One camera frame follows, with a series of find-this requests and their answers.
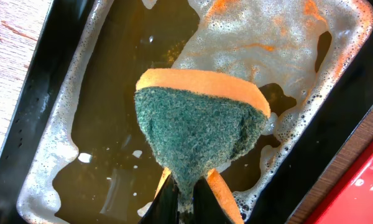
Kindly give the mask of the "red plastic tray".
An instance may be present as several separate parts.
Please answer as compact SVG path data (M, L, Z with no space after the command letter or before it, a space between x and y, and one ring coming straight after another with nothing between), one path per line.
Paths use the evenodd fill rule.
M373 141L305 222L373 224Z

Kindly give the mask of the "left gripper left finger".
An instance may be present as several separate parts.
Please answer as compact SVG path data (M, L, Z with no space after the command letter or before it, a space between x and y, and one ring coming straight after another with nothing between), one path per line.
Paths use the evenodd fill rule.
M169 175L139 224L177 224L178 192L173 177Z

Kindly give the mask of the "orange green scrub sponge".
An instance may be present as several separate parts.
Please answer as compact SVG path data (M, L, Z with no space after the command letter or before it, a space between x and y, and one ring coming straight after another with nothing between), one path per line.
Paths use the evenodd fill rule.
M171 175L179 189L178 221L193 223L193 189L205 178L232 223L237 203L218 167L254 148L271 114L251 82L203 70L151 68L136 83L137 122L163 167L155 198Z

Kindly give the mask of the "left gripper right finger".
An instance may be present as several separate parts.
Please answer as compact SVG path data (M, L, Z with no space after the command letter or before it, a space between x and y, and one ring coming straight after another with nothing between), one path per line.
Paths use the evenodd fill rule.
M232 224L203 177L193 189L193 219L196 224Z

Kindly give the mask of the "black water tray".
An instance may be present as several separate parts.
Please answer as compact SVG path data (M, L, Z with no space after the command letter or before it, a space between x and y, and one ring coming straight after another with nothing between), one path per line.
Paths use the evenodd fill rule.
M228 73L272 110L219 169L247 223L285 223L373 105L373 1L54 1L0 158L0 223L137 223L162 167L135 85Z

